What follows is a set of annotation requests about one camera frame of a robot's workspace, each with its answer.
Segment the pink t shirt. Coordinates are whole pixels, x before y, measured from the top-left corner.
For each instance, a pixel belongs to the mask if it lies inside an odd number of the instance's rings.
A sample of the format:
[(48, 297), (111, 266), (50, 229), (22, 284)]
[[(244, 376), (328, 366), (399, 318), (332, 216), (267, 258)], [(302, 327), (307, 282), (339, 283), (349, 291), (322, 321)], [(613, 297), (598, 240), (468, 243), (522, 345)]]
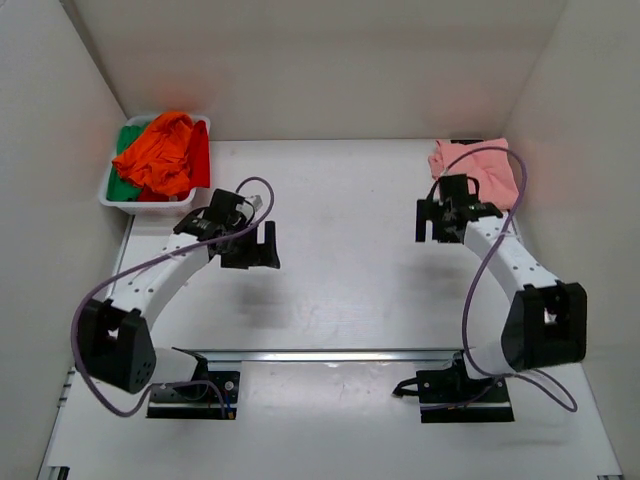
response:
[(451, 175), (466, 174), (479, 182), (479, 198), (482, 202), (493, 203), (502, 211), (510, 210), (516, 202), (519, 191), (506, 152), (486, 150), (473, 153), (453, 168), (450, 167), (451, 163), (464, 153), (489, 146), (509, 147), (504, 138), (469, 145), (438, 140), (434, 152), (428, 157), (431, 175), (437, 179), (445, 169)]

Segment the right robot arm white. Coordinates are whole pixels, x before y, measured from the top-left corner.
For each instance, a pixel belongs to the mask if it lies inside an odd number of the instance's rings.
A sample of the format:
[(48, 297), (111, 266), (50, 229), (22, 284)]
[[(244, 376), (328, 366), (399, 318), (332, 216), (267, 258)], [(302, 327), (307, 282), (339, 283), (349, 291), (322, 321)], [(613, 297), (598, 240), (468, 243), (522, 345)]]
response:
[(465, 401), (484, 378), (579, 363), (587, 349), (585, 289), (542, 266), (515, 235), (511, 215), (481, 201), (479, 189), (465, 174), (442, 176), (416, 208), (416, 240), (465, 246), (510, 302), (500, 335), (483, 346), (465, 343), (464, 366), (448, 376), (449, 391)]

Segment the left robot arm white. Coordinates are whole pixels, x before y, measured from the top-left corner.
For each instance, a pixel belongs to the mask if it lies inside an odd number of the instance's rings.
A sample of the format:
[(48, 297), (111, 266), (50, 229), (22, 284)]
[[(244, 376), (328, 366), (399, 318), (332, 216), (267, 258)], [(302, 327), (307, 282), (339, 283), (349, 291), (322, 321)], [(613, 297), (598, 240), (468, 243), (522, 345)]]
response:
[(276, 225), (265, 220), (260, 196), (217, 189), (206, 207), (188, 213), (167, 243), (103, 301), (91, 299), (76, 323), (75, 354), (86, 376), (130, 394), (149, 384), (174, 384), (188, 398), (208, 389), (201, 355), (157, 348), (151, 329), (170, 300), (218, 258), (223, 268), (277, 269)]

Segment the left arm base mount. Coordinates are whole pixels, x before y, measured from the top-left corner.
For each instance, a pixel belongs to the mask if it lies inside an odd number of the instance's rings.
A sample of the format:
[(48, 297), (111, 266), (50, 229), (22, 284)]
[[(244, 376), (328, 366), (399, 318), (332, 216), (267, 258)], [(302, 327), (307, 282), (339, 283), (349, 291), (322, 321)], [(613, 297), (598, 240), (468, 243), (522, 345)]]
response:
[(183, 350), (197, 359), (191, 382), (196, 385), (151, 390), (148, 419), (222, 420), (237, 418), (241, 371), (239, 363), (216, 365), (200, 353)]

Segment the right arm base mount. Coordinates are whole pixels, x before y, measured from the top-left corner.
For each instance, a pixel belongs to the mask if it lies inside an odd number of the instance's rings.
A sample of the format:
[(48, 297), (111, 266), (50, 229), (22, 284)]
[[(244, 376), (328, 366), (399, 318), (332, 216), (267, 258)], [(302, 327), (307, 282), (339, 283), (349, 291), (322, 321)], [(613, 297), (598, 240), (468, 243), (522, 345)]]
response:
[(395, 398), (418, 399), (422, 424), (488, 424), (515, 420), (502, 379), (471, 379), (461, 360), (440, 370), (418, 370), (400, 381)]

